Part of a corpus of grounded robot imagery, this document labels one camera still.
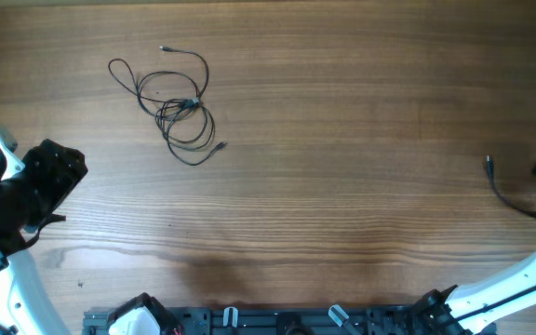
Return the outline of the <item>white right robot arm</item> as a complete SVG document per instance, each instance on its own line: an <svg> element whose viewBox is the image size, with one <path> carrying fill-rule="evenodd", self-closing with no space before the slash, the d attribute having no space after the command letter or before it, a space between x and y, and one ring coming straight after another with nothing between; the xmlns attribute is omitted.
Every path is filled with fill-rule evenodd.
<svg viewBox="0 0 536 335"><path fill-rule="evenodd" d="M486 158L489 186L509 208L536 220L536 211L518 208L495 184L494 164ZM532 169L536 175L536 163ZM536 251L525 260L479 282L432 290L409 310L410 334L479 334L493 322L536 304Z"/></svg>

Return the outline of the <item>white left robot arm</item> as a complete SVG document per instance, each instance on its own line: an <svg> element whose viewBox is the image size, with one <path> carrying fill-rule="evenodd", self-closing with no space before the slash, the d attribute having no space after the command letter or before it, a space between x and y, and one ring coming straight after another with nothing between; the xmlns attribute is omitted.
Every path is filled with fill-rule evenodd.
<svg viewBox="0 0 536 335"><path fill-rule="evenodd" d="M23 158L0 127L0 334L65 334L29 249L64 221L56 209L87 175L84 155L44 140Z"/></svg>

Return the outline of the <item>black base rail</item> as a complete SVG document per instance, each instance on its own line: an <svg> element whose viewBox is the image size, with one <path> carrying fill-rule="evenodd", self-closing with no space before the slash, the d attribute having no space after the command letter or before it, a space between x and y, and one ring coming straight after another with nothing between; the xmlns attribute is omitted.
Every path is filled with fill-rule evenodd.
<svg viewBox="0 0 536 335"><path fill-rule="evenodd" d="M84 334L469 334L440 304L368 308L165 307L142 293L114 309L84 313Z"/></svg>

